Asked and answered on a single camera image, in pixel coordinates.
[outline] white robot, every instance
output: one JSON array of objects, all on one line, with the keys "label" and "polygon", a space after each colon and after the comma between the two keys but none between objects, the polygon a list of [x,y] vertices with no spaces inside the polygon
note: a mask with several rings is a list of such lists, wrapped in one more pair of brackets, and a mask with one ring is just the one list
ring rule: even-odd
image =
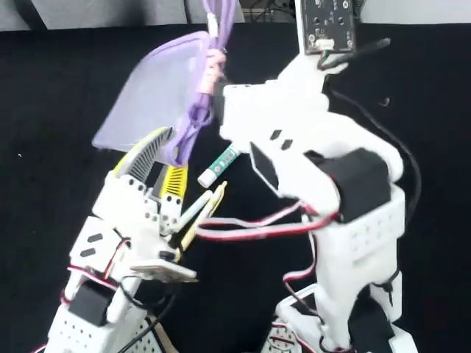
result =
[{"label": "white robot", "polygon": [[[221,136],[250,154],[276,195],[308,206],[304,221],[334,217],[309,233],[317,282],[279,303],[262,352],[417,353],[411,335],[393,325],[402,311],[397,239],[405,196],[395,182],[403,161],[395,147],[328,111],[325,75],[346,65],[329,65],[339,59],[324,56],[335,40],[300,21],[322,2],[297,1],[300,54],[276,80],[224,88]],[[331,18],[351,7],[334,3]]]},{"label": "white robot", "polygon": [[[349,13],[350,1],[330,2],[335,11],[328,18]],[[297,18],[323,4],[298,0]],[[310,31],[298,21],[300,55],[276,80],[224,89],[221,136],[250,154],[255,173],[279,197],[302,201],[304,222],[330,219],[308,235],[315,260],[301,272],[315,271],[317,282],[279,303],[262,352],[417,353],[411,335],[393,325],[402,310],[397,239],[405,231],[405,196],[395,182],[403,161],[386,141],[328,112],[325,75],[346,65],[329,66],[338,57],[329,61],[324,53],[338,43],[323,29]],[[344,33],[351,49],[353,34]],[[176,263],[180,252],[169,242],[209,199],[202,196],[180,217],[185,171],[173,168],[161,174],[162,186],[145,185],[171,134],[153,132],[108,174],[71,251],[46,353],[164,352],[133,296],[145,279],[195,280],[194,271]]]},{"label": "white robot", "polygon": [[[196,280],[195,271],[177,264],[194,235],[179,239],[181,248],[169,244],[214,197],[207,191],[180,217],[187,167],[164,166],[155,186],[146,186],[160,147],[171,137],[172,128],[155,130],[108,173],[93,216],[70,252],[71,275],[48,343],[34,352],[164,352],[148,308],[133,297],[146,279],[168,285]],[[157,311],[169,304],[165,299],[156,304]]]}]

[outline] black wire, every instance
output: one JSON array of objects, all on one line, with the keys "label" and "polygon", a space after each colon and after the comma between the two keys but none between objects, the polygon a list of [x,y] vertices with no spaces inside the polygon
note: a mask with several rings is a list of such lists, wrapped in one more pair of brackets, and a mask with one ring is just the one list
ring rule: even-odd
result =
[{"label": "black wire", "polygon": [[185,10],[186,23],[192,24],[190,7],[188,6],[188,0],[183,0],[183,9]]},{"label": "black wire", "polygon": [[139,342],[142,338],[144,338],[149,332],[151,332],[159,322],[163,320],[165,315],[170,311],[171,307],[175,303],[175,298],[177,297],[176,294],[171,296],[169,303],[167,306],[162,310],[162,312],[159,314],[157,318],[144,330],[142,331],[139,335],[135,336],[126,346],[121,348],[121,350],[118,353],[125,353],[128,349],[130,349],[132,346],[134,346],[137,342]]},{"label": "black wire", "polygon": [[124,276],[121,280],[121,283],[119,283],[119,287],[120,289],[123,291],[123,294],[124,296],[126,297],[126,299],[132,304],[134,305],[135,307],[138,307],[139,309],[142,309],[142,310],[145,310],[145,311],[152,311],[154,310],[156,307],[159,307],[161,306],[164,301],[165,301],[165,297],[162,298],[161,300],[159,300],[158,302],[155,302],[155,303],[150,303],[150,304],[144,304],[144,303],[141,303],[139,301],[137,301],[136,299],[134,299],[134,297],[126,290],[124,289],[123,287],[123,281],[126,279],[126,278],[136,278],[136,277],[139,277],[139,276]]},{"label": "black wire", "polygon": [[[312,240],[313,240],[313,243],[314,243],[314,253],[313,253],[313,261],[314,261],[314,267],[313,267],[313,271],[316,270],[316,267],[317,267],[317,239],[316,239],[316,236],[315,235],[311,235],[310,233],[308,233],[308,237],[312,237]],[[303,307],[305,307],[308,312],[312,315],[314,315],[315,317],[317,317],[320,321],[321,321],[321,324],[324,325],[325,324],[325,321],[324,319],[321,317],[321,315],[319,315],[319,313],[317,312],[317,310],[313,309],[312,307],[310,307],[308,305],[308,303],[305,302],[305,300],[303,298],[301,298],[300,296],[298,296],[296,294],[296,292],[293,290],[293,288],[290,286],[290,284],[288,282],[284,282],[285,284],[285,287],[286,289],[288,290],[288,292],[291,294],[291,296],[293,298],[295,298],[297,300],[298,303],[300,303]]]},{"label": "black wire", "polygon": [[320,65],[318,67],[319,70],[328,70],[330,68],[336,68],[337,66],[345,63],[349,63],[352,60],[357,60],[364,55],[374,53],[380,49],[386,48],[389,44],[391,44],[391,38],[384,38],[378,40],[374,43],[370,43],[365,45],[363,48],[354,51],[352,53],[343,54],[340,57],[333,59],[332,61]]},{"label": "black wire", "polygon": [[417,159],[415,158],[412,151],[399,138],[394,136],[392,132],[390,132],[384,125],[382,125],[378,120],[376,120],[375,117],[365,107],[363,107],[354,99],[351,99],[350,97],[345,96],[343,93],[340,93],[336,90],[330,90],[330,92],[337,99],[341,99],[342,101],[345,101],[348,104],[351,104],[352,106],[356,107],[365,117],[368,118],[368,120],[373,125],[375,125],[375,127],[378,130],[380,130],[392,142],[394,142],[409,159],[409,162],[412,167],[412,171],[414,172],[415,187],[414,187],[414,192],[412,194],[411,200],[409,201],[407,210],[406,210],[406,226],[408,226],[409,222],[411,221],[412,216],[415,213],[417,204],[419,203],[419,200],[420,200],[420,195],[422,193],[422,172],[420,171],[420,167],[419,167],[419,163],[417,162]]}]

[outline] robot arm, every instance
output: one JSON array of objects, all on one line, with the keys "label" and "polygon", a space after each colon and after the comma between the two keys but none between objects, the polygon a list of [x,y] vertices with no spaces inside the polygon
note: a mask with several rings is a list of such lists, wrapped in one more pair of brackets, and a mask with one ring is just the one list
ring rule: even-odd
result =
[{"label": "robot arm", "polygon": [[[46,353],[116,353],[149,326],[147,311],[130,303],[145,279],[187,282],[196,272],[178,265],[169,241],[184,223],[180,213],[187,168],[167,167],[155,187],[146,179],[172,134],[156,130],[114,170],[70,252],[71,276],[61,296]],[[191,207],[187,222],[205,205]],[[151,331],[133,352],[162,352]]]}]

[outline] marker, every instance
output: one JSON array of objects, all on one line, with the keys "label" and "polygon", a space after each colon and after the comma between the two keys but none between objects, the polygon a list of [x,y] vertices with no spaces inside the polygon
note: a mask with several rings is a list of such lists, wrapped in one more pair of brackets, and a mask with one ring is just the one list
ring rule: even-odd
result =
[{"label": "marker", "polygon": [[208,169],[202,172],[198,182],[204,188],[209,188],[223,171],[240,155],[241,151],[231,143],[224,152],[211,164]]},{"label": "marker", "polygon": [[213,191],[206,190],[180,217],[178,229],[182,229],[209,201]]},{"label": "marker", "polygon": [[193,241],[196,233],[195,229],[199,226],[207,217],[211,217],[216,211],[216,208],[221,203],[222,197],[224,197],[224,189],[226,188],[227,182],[223,182],[218,186],[213,195],[211,196],[209,202],[205,205],[201,213],[196,217],[195,222],[191,225],[190,229],[186,232],[185,236],[182,239],[183,250],[186,250],[191,242]]}]

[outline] perforated plastic panel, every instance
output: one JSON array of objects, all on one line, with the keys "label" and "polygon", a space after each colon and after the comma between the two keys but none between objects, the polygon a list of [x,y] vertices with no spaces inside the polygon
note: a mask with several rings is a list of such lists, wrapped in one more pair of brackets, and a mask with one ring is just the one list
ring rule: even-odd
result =
[{"label": "perforated plastic panel", "polygon": [[[145,312],[131,307],[120,325],[95,327],[61,305],[49,330],[45,353],[116,353],[148,327]],[[129,353],[162,353],[153,332],[137,342]]]},{"label": "perforated plastic panel", "polygon": [[404,233],[404,192],[392,185],[391,201],[348,224],[331,224],[316,232],[325,249],[356,261]]},{"label": "perforated plastic panel", "polygon": [[285,327],[272,327],[261,353],[301,353],[301,345],[296,342],[294,333]]},{"label": "perforated plastic panel", "polygon": [[[147,321],[142,321],[139,328],[135,331],[135,336],[145,330],[149,325]],[[152,332],[149,332],[142,340],[137,342],[132,348],[128,350],[129,353],[162,353],[160,346]]]}]

